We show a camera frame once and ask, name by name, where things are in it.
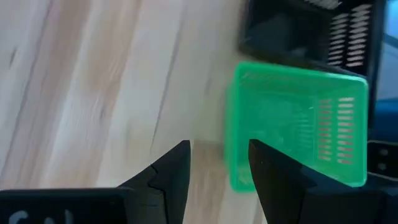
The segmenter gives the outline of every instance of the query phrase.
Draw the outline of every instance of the green plastic basket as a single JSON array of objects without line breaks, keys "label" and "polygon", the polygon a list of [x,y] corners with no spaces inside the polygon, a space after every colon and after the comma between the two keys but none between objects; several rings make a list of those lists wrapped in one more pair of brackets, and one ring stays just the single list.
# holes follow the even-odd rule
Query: green plastic basket
[{"label": "green plastic basket", "polygon": [[225,161],[231,186],[255,190],[248,161],[258,139],[352,187],[366,181],[368,85],[360,77],[240,63],[228,88]]}]

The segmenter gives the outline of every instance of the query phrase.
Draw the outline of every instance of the wooden table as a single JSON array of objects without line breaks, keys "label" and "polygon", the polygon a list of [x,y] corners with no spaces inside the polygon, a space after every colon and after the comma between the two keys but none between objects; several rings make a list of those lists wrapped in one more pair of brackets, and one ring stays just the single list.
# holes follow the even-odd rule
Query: wooden table
[{"label": "wooden table", "polygon": [[243,0],[0,0],[0,188],[113,187],[192,141],[185,223],[262,223],[222,162]]}]

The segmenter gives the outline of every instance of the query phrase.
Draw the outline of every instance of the black plastic crate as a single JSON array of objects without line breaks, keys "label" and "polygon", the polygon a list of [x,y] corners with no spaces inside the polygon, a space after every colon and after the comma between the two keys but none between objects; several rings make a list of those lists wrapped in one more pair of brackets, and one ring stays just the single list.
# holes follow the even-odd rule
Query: black plastic crate
[{"label": "black plastic crate", "polygon": [[249,0],[239,49],[268,62],[365,77],[371,124],[385,7],[385,0]]}]

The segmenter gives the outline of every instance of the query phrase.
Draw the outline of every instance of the wooden surface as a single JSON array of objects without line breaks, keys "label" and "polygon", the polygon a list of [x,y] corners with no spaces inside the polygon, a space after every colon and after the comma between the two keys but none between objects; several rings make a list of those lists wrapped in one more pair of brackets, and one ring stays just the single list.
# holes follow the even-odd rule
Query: wooden surface
[{"label": "wooden surface", "polygon": [[243,4],[0,0],[0,188],[114,187],[190,139],[184,222],[265,222],[222,162]]}]

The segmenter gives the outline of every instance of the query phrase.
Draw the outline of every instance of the black crate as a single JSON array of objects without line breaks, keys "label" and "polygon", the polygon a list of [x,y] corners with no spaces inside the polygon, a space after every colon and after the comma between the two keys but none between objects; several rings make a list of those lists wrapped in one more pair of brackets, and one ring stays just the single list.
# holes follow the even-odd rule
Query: black crate
[{"label": "black crate", "polygon": [[385,0],[249,0],[239,49],[268,62],[366,78],[371,124],[385,7]]}]

